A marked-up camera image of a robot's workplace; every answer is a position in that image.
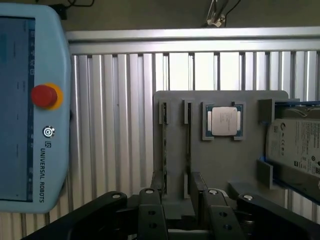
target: emergency stop button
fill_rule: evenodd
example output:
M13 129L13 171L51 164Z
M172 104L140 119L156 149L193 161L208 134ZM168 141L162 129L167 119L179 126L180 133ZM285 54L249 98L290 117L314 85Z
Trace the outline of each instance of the emergency stop button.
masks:
M32 89L31 99L37 107L49 108L57 102L58 95L53 87L38 85Z

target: touchscreen display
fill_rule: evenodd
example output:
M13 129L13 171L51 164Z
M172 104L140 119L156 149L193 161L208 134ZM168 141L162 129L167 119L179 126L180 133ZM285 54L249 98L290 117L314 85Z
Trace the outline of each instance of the touchscreen display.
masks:
M33 200L35 19L0 16L0 200Z

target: corrugated metal wall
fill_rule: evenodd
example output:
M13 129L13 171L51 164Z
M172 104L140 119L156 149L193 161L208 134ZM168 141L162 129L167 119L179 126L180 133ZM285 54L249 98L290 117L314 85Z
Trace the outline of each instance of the corrugated metal wall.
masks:
M156 91L285 90L291 98L320 99L315 48L295 51L282 44L286 51L261 47L260 51L226 52L210 47L206 52L173 53L148 47L128 51L137 47L134 42L124 48L114 42L104 44L90 43L89 48L71 44L74 116L70 168L60 200L45 215L1 213L0 240L20 239L107 191L131 195L148 186L153 171L152 96ZM287 195L286 207L320 223L319 207L292 191Z

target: metal bolt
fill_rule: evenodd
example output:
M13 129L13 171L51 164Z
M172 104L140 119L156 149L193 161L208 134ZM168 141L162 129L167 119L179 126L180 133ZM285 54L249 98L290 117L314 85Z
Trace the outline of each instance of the metal bolt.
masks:
M213 194L213 195L217 195L218 194L218 192L216 190L209 190L209 193Z
M146 194L153 194L154 191L153 191L152 189L147 189L147 190L145 190L145 193L146 193Z
M244 199L247 199L247 200L249 200L249 201L251 201L252 199L254 199L254 198L253 198L252 196L250 196L250 195L244 195L243 198L244 198Z
M120 197L121 197L121 195L120 195L120 194L112 195L112 198L113 198L113 199L118 199L118 198L120 198Z

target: silver metal panel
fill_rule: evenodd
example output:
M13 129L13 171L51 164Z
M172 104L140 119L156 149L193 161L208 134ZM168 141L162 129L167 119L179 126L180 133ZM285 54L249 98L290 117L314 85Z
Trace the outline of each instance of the silver metal panel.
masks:
M18 240L101 194L150 184L152 96L160 90L285 90L319 100L320 28L86 31L72 54L70 168L47 214L0 213L0 240ZM320 223L292 191L284 206Z

